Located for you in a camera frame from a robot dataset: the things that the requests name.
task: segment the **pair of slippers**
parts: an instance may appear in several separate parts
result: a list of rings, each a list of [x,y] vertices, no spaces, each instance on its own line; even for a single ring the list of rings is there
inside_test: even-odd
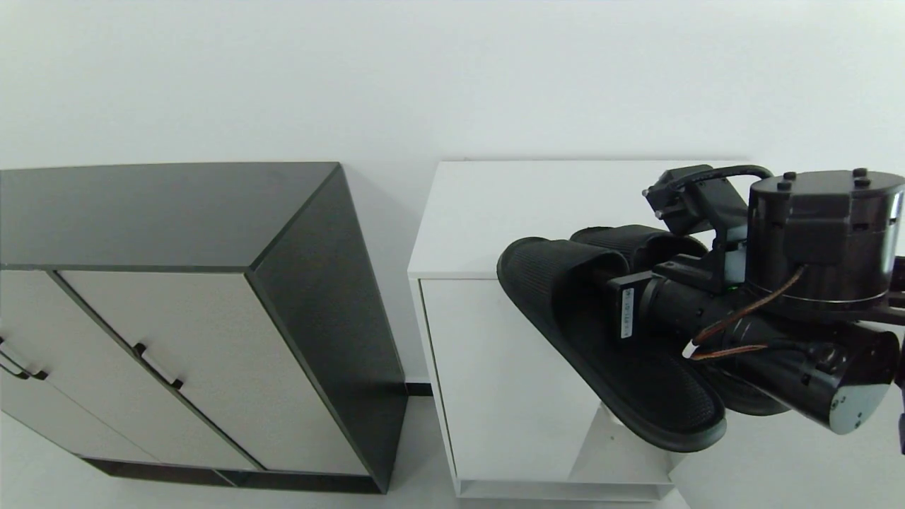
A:
[[[519,310],[637,436],[675,452],[695,452],[726,432],[726,408],[765,416],[787,408],[717,365],[681,356],[684,343],[607,338],[600,274],[650,270],[678,254],[707,248],[648,226],[594,227],[569,240],[528,237],[500,256],[497,276]]]

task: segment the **metal handle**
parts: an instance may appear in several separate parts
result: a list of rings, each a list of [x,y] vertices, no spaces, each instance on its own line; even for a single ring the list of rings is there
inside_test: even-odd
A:
[[[0,337],[0,345],[2,345],[4,341],[5,341],[5,340],[4,340],[2,337]],[[18,362],[16,362],[16,361],[15,361],[14,359],[12,359],[10,356],[8,356],[8,355],[6,355],[5,353],[3,353],[3,351],[0,351],[0,357],[3,357],[4,359],[6,359],[6,360],[12,362],[13,365],[16,366],[16,368],[19,369],[19,372],[18,372],[18,373],[14,373],[12,370],[10,370],[10,369],[7,368],[6,366],[4,366],[2,363],[0,363],[0,368],[3,368],[3,371],[6,371],[7,373],[9,373],[9,374],[13,375],[14,377],[18,378],[19,380],[28,380],[28,379],[32,379],[32,378],[38,379],[38,380],[47,379],[47,373],[46,373],[45,371],[42,370],[42,371],[38,371],[37,373],[32,374],[32,373],[30,373],[27,369],[25,369],[25,368],[22,366],[22,364],[19,364]]]
[[[144,364],[145,368],[162,379],[168,386],[176,390],[180,390],[182,388],[182,386],[184,385],[182,383],[182,380],[173,378],[173,381],[169,381],[169,377],[164,376],[161,370],[154,365],[156,363],[152,364],[150,359],[145,358],[145,352],[148,351],[148,347],[145,346],[144,343],[136,343],[135,346],[132,347],[132,351],[135,352],[135,357],[139,362]]]

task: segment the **white nightstand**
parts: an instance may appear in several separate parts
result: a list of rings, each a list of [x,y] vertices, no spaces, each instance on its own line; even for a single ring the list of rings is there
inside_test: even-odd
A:
[[[441,163],[408,275],[460,496],[653,501],[673,488],[678,456],[610,418],[510,302],[496,263],[524,236],[659,226],[641,190],[698,162]]]

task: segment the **black cylindrical motor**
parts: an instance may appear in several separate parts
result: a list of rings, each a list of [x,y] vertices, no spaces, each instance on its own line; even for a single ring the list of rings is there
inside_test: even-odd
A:
[[[776,305],[862,310],[889,291],[905,178],[864,168],[786,173],[751,186],[746,283]]]
[[[646,318],[659,333],[692,338],[754,297],[747,289],[712,295],[655,278]],[[861,426],[880,405],[899,361],[899,338],[860,323],[797,322],[754,313],[730,324],[704,350],[770,343],[763,350],[715,361],[742,379],[834,433]]]

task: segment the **black baseboard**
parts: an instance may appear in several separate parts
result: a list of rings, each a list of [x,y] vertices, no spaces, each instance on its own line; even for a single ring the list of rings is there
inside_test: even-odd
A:
[[[190,466],[149,465],[107,459],[82,458],[101,472],[127,479],[161,481],[183,485],[238,487],[265,490],[292,490],[333,493],[382,493],[374,479],[366,475],[293,474],[285,472],[244,472]]]
[[[406,382],[405,391],[409,396],[433,396],[433,388],[429,383]]]

